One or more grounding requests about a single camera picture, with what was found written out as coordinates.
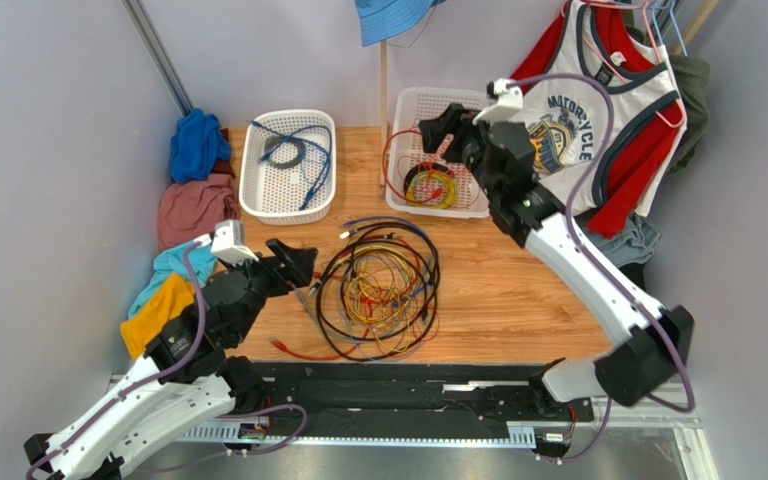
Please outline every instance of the hat brim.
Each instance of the hat brim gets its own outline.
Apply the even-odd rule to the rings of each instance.
[[[410,30],[425,16],[434,0],[396,0],[381,10],[360,19],[363,46],[386,40]]]

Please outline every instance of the plastic basket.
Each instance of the plastic basket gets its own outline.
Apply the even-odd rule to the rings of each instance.
[[[324,166],[326,155],[307,145],[301,163],[288,169],[280,169],[260,158],[266,151],[266,141],[275,135],[251,125],[245,135],[242,154],[239,203],[242,208],[270,225],[298,225],[321,220],[328,214],[337,188],[337,136],[334,120],[319,110],[281,110],[260,115],[255,121],[284,135],[308,126],[321,128],[305,130],[296,137],[315,142],[328,150],[330,131],[330,169],[319,191],[308,207],[300,210],[304,197]],[[292,161],[297,149],[284,144],[275,150],[271,159],[277,163]]]
[[[487,94],[472,90],[453,88],[411,87],[399,93],[396,102],[396,120],[393,131],[398,132],[417,126],[420,120],[435,118],[446,110],[450,103],[460,103],[467,108],[481,109],[488,105]],[[451,136],[441,145],[438,153],[442,154],[449,144]],[[387,167],[387,177],[400,194],[405,195],[404,179],[411,168],[421,162],[437,161],[437,155],[428,155],[422,151],[422,140],[419,135],[399,135],[390,145],[390,162]],[[447,164],[455,174],[458,184],[458,195],[455,204],[450,208],[438,209],[423,207],[407,202],[387,188],[387,204],[394,210],[450,218],[481,218],[488,216],[488,200],[479,190],[479,185],[473,179],[467,167]],[[430,181],[430,191],[438,188]]]

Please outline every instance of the yellow cloth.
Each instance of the yellow cloth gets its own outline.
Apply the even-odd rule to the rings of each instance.
[[[121,336],[133,359],[138,358],[169,320],[194,301],[195,288],[178,273],[172,273],[138,314],[121,324]]]

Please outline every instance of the gray floor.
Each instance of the gray floor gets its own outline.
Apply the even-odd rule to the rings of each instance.
[[[593,430],[577,429],[572,451]],[[218,445],[174,443],[145,466],[160,467],[220,451]],[[419,480],[606,479],[685,480],[671,429],[610,429],[582,462],[555,467],[531,452],[505,449],[290,446],[273,454],[222,458],[191,470],[129,479]]]

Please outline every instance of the pink folded cloth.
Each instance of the pink folded cloth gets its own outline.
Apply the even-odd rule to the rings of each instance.
[[[175,183],[165,190],[159,204],[159,250],[211,233],[216,223],[231,218],[239,218],[239,206],[230,175],[213,173],[206,180]]]

